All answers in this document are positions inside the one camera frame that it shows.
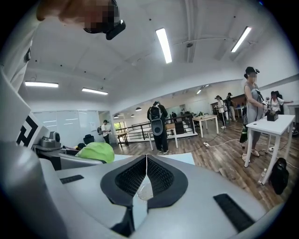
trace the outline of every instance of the gray top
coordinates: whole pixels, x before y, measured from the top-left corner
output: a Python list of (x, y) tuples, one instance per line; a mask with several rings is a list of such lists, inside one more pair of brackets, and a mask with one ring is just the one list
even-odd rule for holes
[[(244, 92), (245, 92), (245, 86), (248, 86), (251, 90), (252, 98), (255, 99), (257, 102), (262, 103), (262, 99), (257, 93), (258, 86), (256, 83), (253, 85), (250, 84), (248, 81), (244, 82)], [(256, 107), (255, 105), (251, 104), (247, 101), (247, 120), (248, 123), (252, 123), (254, 121), (260, 120), (263, 117), (263, 109)]]

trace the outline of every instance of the black railing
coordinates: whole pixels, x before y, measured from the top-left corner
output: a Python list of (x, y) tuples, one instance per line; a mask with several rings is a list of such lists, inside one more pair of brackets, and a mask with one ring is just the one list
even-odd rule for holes
[[(179, 117), (175, 117), (175, 118), (166, 118), (165, 122), (167, 125), (173, 124), (173, 123), (178, 124), (178, 123), (184, 122), (186, 125), (184, 127), (184, 133), (188, 133), (188, 132), (194, 133), (194, 126), (193, 126), (192, 118), (193, 117), (191, 114), (187, 114), (187, 115), (183, 115), (183, 116), (179, 116)], [(150, 121), (148, 121), (148, 122), (144, 122), (144, 123), (140, 123), (140, 124), (134, 124), (130, 127), (116, 129), (116, 132), (117, 133), (127, 132), (129, 140), (137, 140), (137, 139), (146, 140), (149, 138), (148, 131), (150, 129), (151, 129)], [(174, 135), (173, 129), (168, 129), (167, 135)]]

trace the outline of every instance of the black box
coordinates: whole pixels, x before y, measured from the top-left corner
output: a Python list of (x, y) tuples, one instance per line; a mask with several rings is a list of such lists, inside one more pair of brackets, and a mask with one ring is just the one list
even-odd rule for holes
[(268, 114), (267, 115), (268, 121), (276, 121), (277, 119), (278, 119), (278, 114), (274, 114), (274, 115)]

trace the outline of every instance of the wooden floor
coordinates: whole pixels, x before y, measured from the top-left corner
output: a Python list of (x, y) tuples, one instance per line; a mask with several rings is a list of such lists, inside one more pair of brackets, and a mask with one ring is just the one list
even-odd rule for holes
[[(290, 163), (287, 164), (287, 170), (290, 173), (288, 186), (281, 195), (276, 195), (272, 186), (268, 183), (265, 185), (257, 183), (261, 172), (270, 163), (271, 154), (265, 154), (260, 151), (260, 157), (251, 156), (249, 166), (245, 168), (244, 161), (241, 158), (243, 149), (239, 143), (241, 131), (242, 124), (240, 122), (231, 122), (225, 130), (219, 128), (220, 134), (217, 136), (215, 121), (208, 121), (208, 130), (205, 127), (203, 129), (204, 138), (201, 138), (199, 134), (199, 136), (178, 139), (178, 148), (175, 147), (174, 140), (168, 140), (168, 155), (192, 153), (195, 165), (219, 172), (223, 177), (252, 194), (264, 205), (266, 210), (270, 210), (275, 205), (285, 202), (296, 184), (299, 170), (290, 164), (299, 168), (299, 138), (292, 139), (290, 154), (287, 160)], [(284, 146), (287, 143), (287, 137), (287, 133), (281, 137), (279, 147), (281, 150), (278, 152), (278, 156), (283, 157), (285, 153), (286, 147)], [(235, 139), (237, 140), (212, 148), (207, 148), (203, 144), (203, 142), (209, 141), (210, 146), (213, 146)], [(262, 135), (256, 146), (256, 150), (266, 149), (266, 140), (267, 137)], [(274, 140), (275, 137), (272, 137), (272, 147), (274, 146)], [(149, 142), (130, 143), (128, 147), (123, 146), (121, 148), (120, 146), (116, 146), (114, 153), (119, 155), (163, 155), (157, 151), (154, 142), (153, 147), (154, 150), (152, 151)]]

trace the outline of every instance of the woman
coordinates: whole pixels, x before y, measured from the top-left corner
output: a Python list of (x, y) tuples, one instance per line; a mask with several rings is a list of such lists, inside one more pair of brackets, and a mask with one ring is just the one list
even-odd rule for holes
[[(259, 70), (254, 69), (253, 67), (249, 66), (246, 68), (244, 77), (247, 79), (244, 83), (244, 93), (247, 100), (246, 107), (247, 107), (247, 121), (248, 124), (260, 120), (263, 117), (263, 105), (262, 105), (262, 98), (259, 94), (258, 86), (256, 84), (257, 74)], [(256, 143), (260, 138), (261, 133), (253, 131), (252, 135), (252, 148), (251, 153), (259, 157), (260, 154), (255, 150)], [(242, 155), (242, 159), (246, 160), (247, 155), (247, 148), (248, 145), (245, 147), (245, 151)]]
[(218, 110), (219, 110), (219, 114), (221, 116), (221, 120), (223, 123), (223, 126), (221, 127), (221, 129), (225, 129), (226, 126), (225, 126), (225, 115), (224, 115), (224, 103), (223, 103), (222, 98), (219, 95), (216, 96), (216, 99), (218, 100)]
[(283, 105), (284, 103), (288, 104), (288, 103), (293, 103), (293, 101), (285, 101), (279, 97), (277, 97), (277, 94), (272, 91), (271, 92), (271, 107), (272, 107), (272, 110), (276, 112), (276, 114), (281, 114), (281, 111), (280, 111), (280, 105)]

